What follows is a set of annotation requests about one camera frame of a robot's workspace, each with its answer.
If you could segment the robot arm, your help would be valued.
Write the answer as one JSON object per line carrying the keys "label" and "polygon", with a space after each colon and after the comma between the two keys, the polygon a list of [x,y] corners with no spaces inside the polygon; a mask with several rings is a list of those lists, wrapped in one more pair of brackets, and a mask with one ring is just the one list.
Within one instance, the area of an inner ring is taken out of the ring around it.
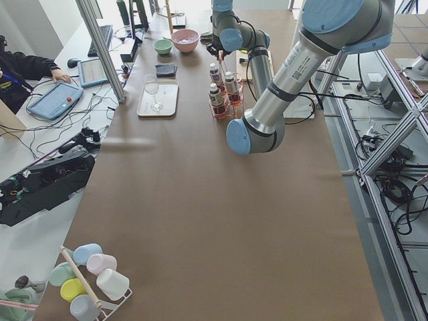
{"label": "robot arm", "polygon": [[227,125],[236,154],[270,152],[285,134],[283,113],[329,56],[386,48],[392,38],[394,1],[306,1],[299,40],[255,106]]}
{"label": "robot arm", "polygon": [[270,37],[238,18],[232,1],[212,1],[211,9],[212,37],[208,52],[219,59],[234,51],[246,50],[253,81],[251,93],[257,100],[273,78],[268,54]]}

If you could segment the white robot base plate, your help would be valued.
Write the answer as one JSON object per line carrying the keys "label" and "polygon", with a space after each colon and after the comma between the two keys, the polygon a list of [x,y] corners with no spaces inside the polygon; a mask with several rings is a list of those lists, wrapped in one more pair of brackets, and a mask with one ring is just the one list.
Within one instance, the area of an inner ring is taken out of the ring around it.
{"label": "white robot base plate", "polygon": [[314,118],[314,101],[311,98],[298,96],[289,104],[283,113],[284,118]]}

